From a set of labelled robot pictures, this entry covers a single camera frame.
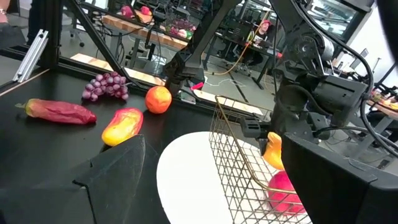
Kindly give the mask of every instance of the metal wire basket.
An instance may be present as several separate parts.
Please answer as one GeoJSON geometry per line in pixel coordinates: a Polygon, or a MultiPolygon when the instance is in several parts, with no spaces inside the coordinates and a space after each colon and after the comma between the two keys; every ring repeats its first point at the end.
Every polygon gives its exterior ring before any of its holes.
{"type": "MultiPolygon", "coordinates": [[[[245,103],[216,96],[209,136],[234,224],[311,223],[294,191],[268,187],[271,178],[280,171],[262,158],[255,140],[243,137],[239,115],[232,110],[232,107],[242,105],[245,103]]],[[[271,111],[261,111],[263,115],[256,116],[269,120],[271,111]]]]}

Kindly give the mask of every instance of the red pepper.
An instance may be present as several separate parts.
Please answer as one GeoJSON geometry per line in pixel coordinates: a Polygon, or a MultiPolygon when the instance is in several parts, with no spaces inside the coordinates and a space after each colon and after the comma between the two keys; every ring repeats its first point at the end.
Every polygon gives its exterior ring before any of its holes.
{"type": "Polygon", "coordinates": [[[70,124],[95,123],[97,117],[83,106],[62,101],[30,99],[25,105],[16,105],[25,108],[28,116],[42,118],[48,121],[70,124]]]}
{"type": "Polygon", "coordinates": [[[102,140],[109,146],[116,146],[138,134],[144,115],[135,108],[117,110],[112,121],[102,133],[102,140]]]}

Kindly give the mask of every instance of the black table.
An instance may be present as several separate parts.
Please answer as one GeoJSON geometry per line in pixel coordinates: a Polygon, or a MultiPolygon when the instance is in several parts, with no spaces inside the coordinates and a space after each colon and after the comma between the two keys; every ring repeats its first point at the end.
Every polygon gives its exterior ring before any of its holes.
{"type": "MultiPolygon", "coordinates": [[[[245,42],[238,42],[238,41],[236,41],[236,40],[233,40],[233,39],[228,38],[226,35],[222,35],[222,34],[220,34],[219,32],[216,32],[215,35],[213,36],[211,42],[210,42],[210,47],[209,47],[208,53],[206,54],[206,58],[205,58],[204,61],[203,61],[203,68],[204,68],[206,71],[208,70],[207,63],[208,63],[208,61],[209,61],[209,59],[210,59],[211,50],[214,48],[214,44],[215,44],[217,38],[221,38],[221,39],[227,40],[227,41],[229,42],[229,44],[228,44],[226,50],[224,50],[224,53],[220,56],[220,58],[225,58],[225,57],[226,57],[227,53],[229,52],[229,50],[230,50],[230,48],[231,48],[231,44],[232,44],[232,43],[239,44],[239,45],[242,45],[242,46],[245,45],[245,42]]],[[[258,76],[258,78],[251,77],[251,78],[253,79],[253,81],[257,84],[257,86],[258,86],[260,89],[263,90],[264,87],[261,85],[261,80],[262,80],[263,76],[266,74],[267,69],[271,67],[272,62],[274,61],[273,48],[272,48],[272,47],[267,47],[267,48],[261,48],[261,49],[260,49],[260,48],[258,48],[258,47],[254,47],[254,46],[252,46],[252,45],[250,45],[249,48],[250,48],[251,50],[255,50],[256,52],[259,52],[260,54],[264,54],[264,55],[266,55],[266,56],[269,57],[269,58],[267,59],[266,63],[264,64],[264,66],[263,66],[263,68],[262,68],[262,70],[261,70],[260,75],[258,76]]]]}
{"type": "Polygon", "coordinates": [[[134,107],[144,113],[140,133],[146,139],[146,156],[132,213],[126,223],[169,223],[157,192],[159,157],[177,137],[209,131],[212,114],[172,104],[165,114],[153,115],[146,111],[144,98],[133,93],[127,102],[104,97],[96,103],[85,104],[98,118],[92,126],[27,118],[24,110],[14,106],[30,98],[81,104],[81,92],[86,83],[69,75],[47,72],[0,97],[0,189],[38,184],[95,157],[106,147],[101,133],[114,112],[134,107]]]}

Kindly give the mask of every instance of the desk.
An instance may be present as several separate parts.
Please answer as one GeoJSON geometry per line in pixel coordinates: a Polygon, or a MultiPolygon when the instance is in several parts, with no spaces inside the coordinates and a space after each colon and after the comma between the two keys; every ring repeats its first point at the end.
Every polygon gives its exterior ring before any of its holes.
{"type": "MultiPolygon", "coordinates": [[[[112,71],[112,68],[108,62],[105,62],[105,61],[97,59],[97,58],[90,57],[88,55],[76,54],[76,55],[72,56],[71,59],[112,71]]],[[[138,71],[135,71],[130,68],[125,68],[125,69],[131,78],[136,78],[138,80],[142,80],[144,82],[151,83],[154,85],[164,85],[164,81],[161,80],[160,78],[153,77],[152,75],[138,72],[138,71]]],[[[201,99],[212,101],[214,103],[216,102],[216,100],[215,100],[216,96],[211,93],[206,93],[206,92],[200,91],[200,90],[194,90],[193,92],[196,94],[197,97],[199,97],[201,99]]],[[[256,113],[259,115],[264,115],[259,108],[256,108],[251,105],[246,105],[244,103],[240,103],[240,102],[236,102],[236,101],[233,102],[231,100],[226,100],[225,102],[220,102],[220,103],[222,103],[226,106],[232,106],[233,108],[235,108],[237,110],[246,111],[249,113],[256,113]]]]}
{"type": "MultiPolygon", "coordinates": [[[[206,58],[203,61],[203,68],[206,71],[208,70],[207,62],[209,61],[211,50],[214,48],[214,44],[215,44],[217,38],[225,39],[227,41],[230,41],[231,43],[243,45],[242,42],[237,42],[235,40],[231,40],[227,36],[225,36],[225,35],[223,35],[223,34],[221,34],[219,32],[216,32],[215,35],[213,36],[213,39],[210,42],[209,52],[207,53],[206,58]]],[[[226,54],[228,53],[230,47],[231,47],[231,44],[228,45],[226,53],[223,56],[221,56],[221,58],[225,58],[226,57],[226,54]]],[[[259,49],[257,47],[253,47],[251,45],[248,48],[251,49],[251,50],[255,50],[256,52],[259,52],[260,54],[264,54],[266,56],[269,56],[269,58],[267,59],[267,62],[265,63],[265,65],[263,66],[263,68],[262,68],[262,70],[260,72],[259,77],[257,79],[255,79],[254,77],[251,77],[253,79],[253,81],[257,84],[257,86],[260,89],[263,90],[264,87],[261,85],[261,80],[262,80],[263,76],[265,75],[265,73],[267,72],[267,69],[272,65],[272,62],[274,61],[273,48],[272,47],[268,47],[268,48],[259,49]]]]}
{"type": "MultiPolygon", "coordinates": [[[[145,17],[146,22],[150,22],[151,20],[152,20],[151,16],[145,17]]],[[[131,22],[124,21],[122,19],[115,18],[113,16],[104,16],[103,23],[106,27],[110,28],[113,31],[116,31],[115,36],[111,37],[111,45],[110,45],[111,52],[115,57],[117,57],[117,55],[118,55],[118,44],[120,43],[121,36],[123,34],[130,33],[129,35],[131,35],[132,37],[134,37],[136,39],[136,41],[134,42],[134,49],[132,51],[131,61],[130,61],[130,65],[129,65],[129,68],[133,68],[136,58],[137,58],[140,41],[146,40],[149,29],[146,29],[139,25],[135,25],[131,22]]],[[[188,44],[185,41],[178,40],[176,38],[171,38],[164,34],[157,35],[156,32],[151,33],[149,42],[151,44],[158,44],[160,42],[161,45],[167,47],[170,50],[174,50],[174,51],[179,51],[179,50],[183,49],[188,44]]]]}
{"type": "MultiPolygon", "coordinates": [[[[367,104],[372,106],[374,102],[368,100],[367,104]]],[[[381,119],[379,124],[374,127],[377,133],[382,133],[393,122],[393,120],[398,121],[398,112],[389,110],[380,105],[374,105],[374,107],[386,115],[383,119],[381,119]]],[[[359,142],[359,139],[352,132],[347,131],[346,134],[353,140],[359,142]]],[[[359,142],[354,153],[350,155],[350,158],[359,159],[359,157],[365,152],[365,150],[372,144],[373,141],[374,138],[370,134],[368,134],[362,141],[359,142]]]]}

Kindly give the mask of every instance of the wire mesh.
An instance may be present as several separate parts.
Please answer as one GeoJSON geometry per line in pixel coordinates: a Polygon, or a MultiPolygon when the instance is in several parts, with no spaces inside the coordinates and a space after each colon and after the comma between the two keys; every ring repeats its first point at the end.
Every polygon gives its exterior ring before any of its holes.
{"type": "MultiPolygon", "coordinates": [[[[238,125],[239,115],[232,110],[236,105],[245,103],[216,96],[209,135],[234,224],[310,224],[311,220],[294,191],[268,187],[280,171],[262,158],[258,147],[241,140],[244,137],[238,125]]],[[[261,111],[263,115],[256,117],[269,120],[271,111],[262,108],[261,111]]]]}

